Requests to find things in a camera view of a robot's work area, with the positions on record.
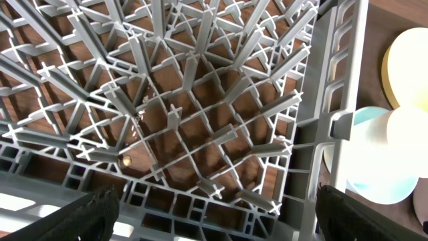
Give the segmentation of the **white plastic cup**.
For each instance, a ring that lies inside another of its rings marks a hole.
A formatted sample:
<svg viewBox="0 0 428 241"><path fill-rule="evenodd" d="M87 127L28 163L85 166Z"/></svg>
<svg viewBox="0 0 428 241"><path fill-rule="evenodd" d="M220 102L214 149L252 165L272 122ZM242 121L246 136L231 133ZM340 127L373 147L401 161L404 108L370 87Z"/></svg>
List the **white plastic cup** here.
<svg viewBox="0 0 428 241"><path fill-rule="evenodd" d="M426 178L427 112L402 106L374 117L355 117L344 163L353 183Z"/></svg>

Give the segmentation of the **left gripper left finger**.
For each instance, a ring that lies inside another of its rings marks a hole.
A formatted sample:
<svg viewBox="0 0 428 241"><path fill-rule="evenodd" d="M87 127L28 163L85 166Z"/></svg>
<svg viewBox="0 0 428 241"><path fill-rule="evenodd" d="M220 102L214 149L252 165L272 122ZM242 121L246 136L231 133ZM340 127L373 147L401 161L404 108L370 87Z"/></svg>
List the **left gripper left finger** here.
<svg viewBox="0 0 428 241"><path fill-rule="evenodd" d="M119 216L114 186L97 189L1 241L107 241Z"/></svg>

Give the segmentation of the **white pink bowl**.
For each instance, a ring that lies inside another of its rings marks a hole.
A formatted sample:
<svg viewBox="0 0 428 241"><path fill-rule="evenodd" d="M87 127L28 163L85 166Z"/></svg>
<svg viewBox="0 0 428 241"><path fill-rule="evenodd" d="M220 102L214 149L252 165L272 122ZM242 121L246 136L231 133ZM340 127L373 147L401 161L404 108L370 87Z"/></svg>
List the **white pink bowl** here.
<svg viewBox="0 0 428 241"><path fill-rule="evenodd" d="M413 192L413 207L424 233L427 233L427 186L423 183Z"/></svg>

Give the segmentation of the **light blue saucer plate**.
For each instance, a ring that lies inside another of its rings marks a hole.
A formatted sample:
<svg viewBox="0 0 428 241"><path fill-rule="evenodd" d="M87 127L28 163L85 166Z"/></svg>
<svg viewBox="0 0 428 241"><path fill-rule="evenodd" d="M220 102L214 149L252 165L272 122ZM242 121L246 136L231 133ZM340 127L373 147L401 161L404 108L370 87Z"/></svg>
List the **light blue saucer plate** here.
<svg viewBox="0 0 428 241"><path fill-rule="evenodd" d="M377 106L363 107L355 112L354 125L369 121L387 112L387 109ZM403 201L412 194L418 180L418 177L398 177L392 181L379 184L373 182L355 183L347 181L346 189L361 195L371 202L391 205Z"/></svg>

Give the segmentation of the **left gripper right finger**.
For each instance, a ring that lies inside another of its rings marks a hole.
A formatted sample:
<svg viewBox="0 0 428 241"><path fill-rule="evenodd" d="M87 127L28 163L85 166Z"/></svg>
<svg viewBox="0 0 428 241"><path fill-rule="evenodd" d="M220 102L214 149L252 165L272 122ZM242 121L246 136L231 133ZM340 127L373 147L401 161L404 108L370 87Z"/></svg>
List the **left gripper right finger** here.
<svg viewBox="0 0 428 241"><path fill-rule="evenodd" d="M327 241L427 241L331 185L318 188L316 217Z"/></svg>

